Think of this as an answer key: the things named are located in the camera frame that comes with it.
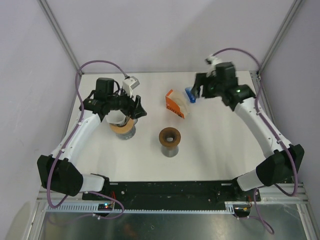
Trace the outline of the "white paper coffee filter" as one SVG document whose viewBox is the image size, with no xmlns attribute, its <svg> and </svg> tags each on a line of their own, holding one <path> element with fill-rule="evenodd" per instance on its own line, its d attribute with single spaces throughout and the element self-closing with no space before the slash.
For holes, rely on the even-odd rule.
<svg viewBox="0 0 320 240">
<path fill-rule="evenodd" d="M 113 110 L 109 112 L 105 119 L 112 126 L 123 127 L 128 123 L 130 117 L 123 114 L 120 110 Z"/>
</svg>

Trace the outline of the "glass server pitcher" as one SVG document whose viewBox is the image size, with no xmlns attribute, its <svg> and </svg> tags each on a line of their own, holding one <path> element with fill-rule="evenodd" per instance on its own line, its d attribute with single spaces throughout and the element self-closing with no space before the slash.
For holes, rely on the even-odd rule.
<svg viewBox="0 0 320 240">
<path fill-rule="evenodd" d="M 126 133 L 117 133 L 117 137 L 122 139 L 122 140 L 128 140 L 130 138 L 133 138 L 134 135 L 136 134 L 136 127 L 135 125 L 137 124 L 138 120 L 134 119 L 133 120 L 133 127 Z"/>
</svg>

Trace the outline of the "orange coffee filter box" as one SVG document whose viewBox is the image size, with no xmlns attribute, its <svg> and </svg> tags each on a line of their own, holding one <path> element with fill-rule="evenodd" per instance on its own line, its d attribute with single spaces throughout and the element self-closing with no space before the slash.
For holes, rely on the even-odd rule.
<svg viewBox="0 0 320 240">
<path fill-rule="evenodd" d="M 172 111 L 183 119 L 185 119 L 190 113 L 189 103 L 185 95 L 178 90 L 171 89 L 165 95 L 165 105 L 168 110 Z"/>
</svg>

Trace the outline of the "glass carafe with brown band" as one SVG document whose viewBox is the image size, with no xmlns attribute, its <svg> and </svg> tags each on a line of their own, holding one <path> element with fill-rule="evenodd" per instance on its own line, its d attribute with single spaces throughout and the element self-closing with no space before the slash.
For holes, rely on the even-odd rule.
<svg viewBox="0 0 320 240">
<path fill-rule="evenodd" d="M 168 158 L 172 158 L 178 154 L 179 147 L 178 146 L 174 146 L 174 147 L 162 146 L 161 152 L 164 156 L 166 156 Z"/>
</svg>

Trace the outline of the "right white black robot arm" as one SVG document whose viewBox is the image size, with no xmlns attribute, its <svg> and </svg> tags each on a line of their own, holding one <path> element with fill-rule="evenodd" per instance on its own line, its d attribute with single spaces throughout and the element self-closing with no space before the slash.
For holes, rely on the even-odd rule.
<svg viewBox="0 0 320 240">
<path fill-rule="evenodd" d="M 298 181 L 303 147 L 284 137 L 258 103 L 257 94 L 247 84 L 239 84 L 232 62 L 219 62 L 207 73 L 196 73 L 191 93 L 196 98 L 220 97 L 246 124 L 265 157 L 254 170 L 235 178 L 236 185 L 230 188 L 235 200 L 242 201 L 249 190 L 277 185 L 289 177 Z"/>
</svg>

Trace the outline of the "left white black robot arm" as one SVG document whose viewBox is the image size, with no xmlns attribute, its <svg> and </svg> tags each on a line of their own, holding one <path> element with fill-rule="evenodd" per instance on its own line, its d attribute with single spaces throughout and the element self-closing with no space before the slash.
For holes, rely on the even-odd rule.
<svg viewBox="0 0 320 240">
<path fill-rule="evenodd" d="M 38 158 L 43 188 L 72 197 L 90 191 L 100 200 L 110 196 L 111 188 L 105 184 L 105 177 L 81 173 L 77 161 L 85 143 L 104 120 L 116 134 L 129 138 L 135 133 L 135 120 L 147 115 L 141 97 L 133 95 L 133 90 L 140 84 L 137 78 L 126 77 L 117 91 L 115 84 L 112 78 L 98 78 L 95 89 L 81 102 L 72 129 L 50 155 Z"/>
</svg>

